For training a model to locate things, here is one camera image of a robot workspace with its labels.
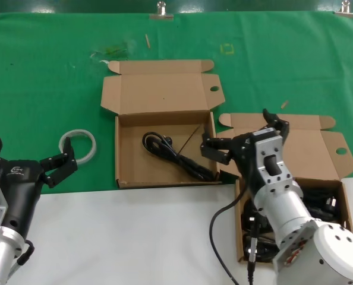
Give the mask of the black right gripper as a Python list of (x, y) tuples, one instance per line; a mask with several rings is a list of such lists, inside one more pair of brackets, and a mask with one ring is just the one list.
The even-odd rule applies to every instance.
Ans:
[(241, 174), (238, 197), (248, 191), (254, 198), (279, 188), (279, 136), (286, 141), (289, 122), (277, 114), (263, 109), (266, 126), (231, 138), (213, 138), (209, 126), (204, 126), (201, 155), (220, 164), (228, 165), (231, 159)]

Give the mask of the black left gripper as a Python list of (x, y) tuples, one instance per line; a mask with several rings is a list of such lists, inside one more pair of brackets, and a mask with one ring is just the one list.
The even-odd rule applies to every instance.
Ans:
[(76, 171), (69, 137), (65, 139), (62, 153), (40, 162), (0, 159), (0, 189), (8, 205), (1, 225), (27, 236), (43, 182), (54, 188)]

